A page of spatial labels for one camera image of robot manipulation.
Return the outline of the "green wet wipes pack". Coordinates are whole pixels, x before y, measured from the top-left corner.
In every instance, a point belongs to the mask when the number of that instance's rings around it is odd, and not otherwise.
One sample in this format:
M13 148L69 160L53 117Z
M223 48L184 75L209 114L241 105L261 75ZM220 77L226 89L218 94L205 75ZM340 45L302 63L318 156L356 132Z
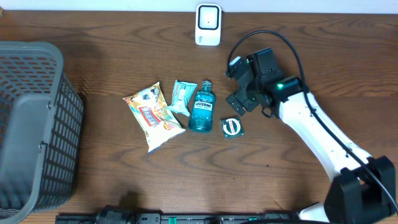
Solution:
M174 113L181 113L190 116L188 103L197 88L196 83L175 81L172 102L166 108Z

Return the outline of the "green round-logo packet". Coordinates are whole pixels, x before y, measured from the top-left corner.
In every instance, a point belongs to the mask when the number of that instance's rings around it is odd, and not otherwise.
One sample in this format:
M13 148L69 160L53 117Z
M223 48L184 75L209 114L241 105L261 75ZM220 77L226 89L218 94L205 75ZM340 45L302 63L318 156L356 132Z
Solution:
M238 116L222 119L220 125L225 140L238 138L244 135L244 128Z

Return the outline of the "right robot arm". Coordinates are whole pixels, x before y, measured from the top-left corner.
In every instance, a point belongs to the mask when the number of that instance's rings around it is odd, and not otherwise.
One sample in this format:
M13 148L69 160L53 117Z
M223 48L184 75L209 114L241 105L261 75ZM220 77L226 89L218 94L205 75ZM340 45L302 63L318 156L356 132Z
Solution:
M313 152L331 182L323 203L299 211L307 223L376 223L396 214L396 171L385 156L361 149L325 114L298 77L286 77L272 49L228 60L226 76L239 88L227 102L239 114L262 107L283 121Z

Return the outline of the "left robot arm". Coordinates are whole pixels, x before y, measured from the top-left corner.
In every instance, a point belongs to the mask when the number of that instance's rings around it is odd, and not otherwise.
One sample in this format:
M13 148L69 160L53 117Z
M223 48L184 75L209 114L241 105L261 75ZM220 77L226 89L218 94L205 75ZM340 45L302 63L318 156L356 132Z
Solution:
M136 217L132 210L107 205L96 215L95 223L136 224Z

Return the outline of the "orange snack bag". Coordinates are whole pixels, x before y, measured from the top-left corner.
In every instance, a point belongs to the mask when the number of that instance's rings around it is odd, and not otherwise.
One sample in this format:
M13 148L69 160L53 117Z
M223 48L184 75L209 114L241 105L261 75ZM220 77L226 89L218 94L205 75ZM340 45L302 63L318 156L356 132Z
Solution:
M146 136L149 154L163 143L185 132L172 112L166 108L167 102L159 82L134 95L126 96L123 100Z

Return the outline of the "blue Listerine mouthwash bottle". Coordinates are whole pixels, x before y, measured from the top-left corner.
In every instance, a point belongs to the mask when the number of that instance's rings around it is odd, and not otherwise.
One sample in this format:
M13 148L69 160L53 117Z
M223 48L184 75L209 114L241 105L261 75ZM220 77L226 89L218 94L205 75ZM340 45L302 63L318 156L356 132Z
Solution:
M203 80L201 89L197 91L188 127L192 131L209 133L213 126L213 112L216 96L212 92L212 82Z

